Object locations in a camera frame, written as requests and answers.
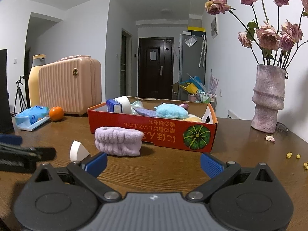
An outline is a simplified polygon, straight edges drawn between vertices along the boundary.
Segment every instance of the bottle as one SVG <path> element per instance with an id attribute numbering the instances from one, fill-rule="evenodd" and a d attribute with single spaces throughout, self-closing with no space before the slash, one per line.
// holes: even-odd
<path id="1" fill-rule="evenodd" d="M 33 56 L 32 68 L 29 74 L 29 98 L 30 106 L 41 106 L 39 99 L 39 70 L 46 64 L 45 55 Z"/>

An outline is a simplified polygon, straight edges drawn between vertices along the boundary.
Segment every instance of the blue plush toy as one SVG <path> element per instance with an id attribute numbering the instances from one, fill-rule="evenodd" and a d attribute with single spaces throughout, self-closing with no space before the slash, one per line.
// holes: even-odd
<path id="1" fill-rule="evenodd" d="M 175 104 L 162 104 L 156 108 L 156 116 L 169 119 L 186 119 L 188 112 Z"/>
<path id="2" fill-rule="evenodd" d="M 28 116 L 30 119 L 31 125 L 36 123 L 39 118 L 44 118 L 49 114 L 49 108 L 43 106 L 34 106 L 32 108 L 28 108 L 25 111 L 22 111 L 17 116 Z"/>

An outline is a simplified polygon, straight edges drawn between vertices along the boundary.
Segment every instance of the blue gripper pad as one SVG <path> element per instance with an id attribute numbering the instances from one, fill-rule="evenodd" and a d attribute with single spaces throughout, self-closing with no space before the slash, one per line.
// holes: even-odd
<path id="1" fill-rule="evenodd" d="M 99 153 L 85 164 L 84 170 L 95 178 L 101 174 L 107 167 L 107 154 Z"/>
<path id="2" fill-rule="evenodd" d="M 0 142 L 19 146 L 22 144 L 23 139 L 21 136 L 13 136 L 13 135 L 1 135 L 0 134 Z"/>
<path id="3" fill-rule="evenodd" d="M 210 158 L 207 154 L 202 154 L 200 157 L 200 165 L 202 170 L 210 177 L 213 178 L 224 170 L 224 166 L 214 159 Z"/>

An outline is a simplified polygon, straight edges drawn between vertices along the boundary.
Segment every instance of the red cardboard box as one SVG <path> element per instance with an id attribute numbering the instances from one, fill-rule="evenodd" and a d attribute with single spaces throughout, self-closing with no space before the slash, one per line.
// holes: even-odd
<path id="1" fill-rule="evenodd" d="M 142 99 L 128 97 L 129 101 L 140 100 L 144 108 L 154 110 L 154 107 L 164 103 L 189 105 L 189 114 L 202 118 L 201 122 L 147 117 L 107 112 L 106 103 L 101 103 L 88 109 L 91 133 L 102 126 L 137 129 L 144 133 L 143 141 L 155 146 L 170 147 L 181 150 L 210 152 L 213 147 L 218 121 L 210 104 L 182 102 L 165 99 Z"/>

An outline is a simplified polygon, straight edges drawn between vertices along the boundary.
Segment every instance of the refrigerator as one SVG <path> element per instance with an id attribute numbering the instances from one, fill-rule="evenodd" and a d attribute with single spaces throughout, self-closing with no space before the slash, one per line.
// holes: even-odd
<path id="1" fill-rule="evenodd" d="M 198 76 L 202 83 L 205 82 L 205 67 L 206 62 L 203 66 L 203 58 L 199 67 L 200 55 L 202 50 L 203 37 L 197 37 L 197 42 L 189 47 L 185 41 L 189 38 L 189 35 L 180 36 L 180 69 L 179 69 L 179 84 L 189 79 L 188 74 L 191 77 Z M 185 90 L 179 87 L 178 100 L 188 101 L 188 94 Z"/>

